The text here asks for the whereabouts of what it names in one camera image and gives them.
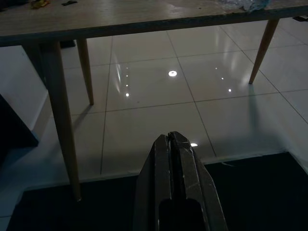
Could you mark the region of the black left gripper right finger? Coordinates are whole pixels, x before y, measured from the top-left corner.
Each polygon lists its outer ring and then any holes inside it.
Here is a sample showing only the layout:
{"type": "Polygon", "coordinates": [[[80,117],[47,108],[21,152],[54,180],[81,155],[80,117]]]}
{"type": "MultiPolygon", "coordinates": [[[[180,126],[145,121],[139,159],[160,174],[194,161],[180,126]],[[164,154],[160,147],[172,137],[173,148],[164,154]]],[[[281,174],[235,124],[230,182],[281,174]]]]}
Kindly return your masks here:
{"type": "Polygon", "coordinates": [[[174,225],[179,231],[229,231],[212,177],[186,137],[169,133],[174,225]]]}

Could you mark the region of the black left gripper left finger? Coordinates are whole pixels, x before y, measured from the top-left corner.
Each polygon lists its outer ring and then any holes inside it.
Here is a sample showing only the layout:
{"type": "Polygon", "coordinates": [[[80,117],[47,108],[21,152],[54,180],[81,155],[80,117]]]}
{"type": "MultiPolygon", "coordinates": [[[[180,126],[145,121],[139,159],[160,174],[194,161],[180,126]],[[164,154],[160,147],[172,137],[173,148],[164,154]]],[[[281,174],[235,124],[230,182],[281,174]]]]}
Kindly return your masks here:
{"type": "Polygon", "coordinates": [[[172,211],[169,142],[160,135],[140,171],[135,193],[134,231],[167,231],[172,211]]]}

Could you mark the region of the clear plastic wrap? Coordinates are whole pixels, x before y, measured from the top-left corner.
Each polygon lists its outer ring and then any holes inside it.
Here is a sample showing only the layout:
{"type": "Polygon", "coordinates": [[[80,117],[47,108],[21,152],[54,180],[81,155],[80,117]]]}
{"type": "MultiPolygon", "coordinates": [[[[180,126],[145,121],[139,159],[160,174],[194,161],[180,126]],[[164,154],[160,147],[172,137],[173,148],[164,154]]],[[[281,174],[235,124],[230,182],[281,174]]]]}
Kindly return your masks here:
{"type": "Polygon", "coordinates": [[[225,9],[241,9],[245,12],[263,10],[271,0],[218,0],[225,9]]]}

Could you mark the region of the black floor mat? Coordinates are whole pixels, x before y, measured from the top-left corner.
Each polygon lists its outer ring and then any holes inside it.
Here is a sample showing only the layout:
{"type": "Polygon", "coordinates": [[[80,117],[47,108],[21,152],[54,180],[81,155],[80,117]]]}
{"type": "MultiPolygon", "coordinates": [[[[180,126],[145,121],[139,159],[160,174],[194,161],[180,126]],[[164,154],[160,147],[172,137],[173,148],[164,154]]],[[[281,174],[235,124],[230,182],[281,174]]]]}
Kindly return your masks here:
{"type": "MultiPolygon", "coordinates": [[[[229,231],[308,231],[308,174],[289,153],[206,165],[229,231]]],[[[136,176],[26,191],[4,231],[132,231],[136,176]]]]}

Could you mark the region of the dark box with white side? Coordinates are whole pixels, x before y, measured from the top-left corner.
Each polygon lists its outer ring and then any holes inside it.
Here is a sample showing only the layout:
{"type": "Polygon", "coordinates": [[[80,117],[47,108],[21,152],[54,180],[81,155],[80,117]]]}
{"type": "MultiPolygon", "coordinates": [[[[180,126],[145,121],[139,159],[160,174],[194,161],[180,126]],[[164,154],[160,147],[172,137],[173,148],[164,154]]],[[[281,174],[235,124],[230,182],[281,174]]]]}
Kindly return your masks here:
{"type": "Polygon", "coordinates": [[[48,91],[27,48],[0,48],[0,153],[36,147],[51,116],[48,91]]]}

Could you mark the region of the light wooden table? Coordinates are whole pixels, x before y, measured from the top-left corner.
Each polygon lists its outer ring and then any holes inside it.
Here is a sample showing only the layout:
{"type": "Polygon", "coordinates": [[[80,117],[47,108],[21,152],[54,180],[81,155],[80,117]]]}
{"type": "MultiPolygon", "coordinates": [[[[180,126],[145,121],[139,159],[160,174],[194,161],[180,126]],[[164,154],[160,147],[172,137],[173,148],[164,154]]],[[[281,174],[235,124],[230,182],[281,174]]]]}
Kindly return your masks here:
{"type": "Polygon", "coordinates": [[[60,54],[62,40],[118,36],[163,30],[218,26],[308,14],[308,0],[270,0],[262,10],[227,10],[219,0],[79,0],[73,7],[50,4],[43,10],[25,6],[0,13],[0,47],[34,45],[42,55],[52,112],[74,198],[81,200],[72,120],[60,54]]]}

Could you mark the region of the yellow crumpled wrapper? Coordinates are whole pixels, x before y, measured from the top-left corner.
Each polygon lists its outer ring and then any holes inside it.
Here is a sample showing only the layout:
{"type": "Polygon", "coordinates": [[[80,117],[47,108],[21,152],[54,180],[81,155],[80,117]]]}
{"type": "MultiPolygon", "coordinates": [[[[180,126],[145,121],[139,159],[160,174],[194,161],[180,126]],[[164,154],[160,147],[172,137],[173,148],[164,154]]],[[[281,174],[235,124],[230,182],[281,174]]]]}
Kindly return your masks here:
{"type": "Polygon", "coordinates": [[[31,9],[40,9],[50,4],[50,0],[33,0],[30,3],[31,9]]]}

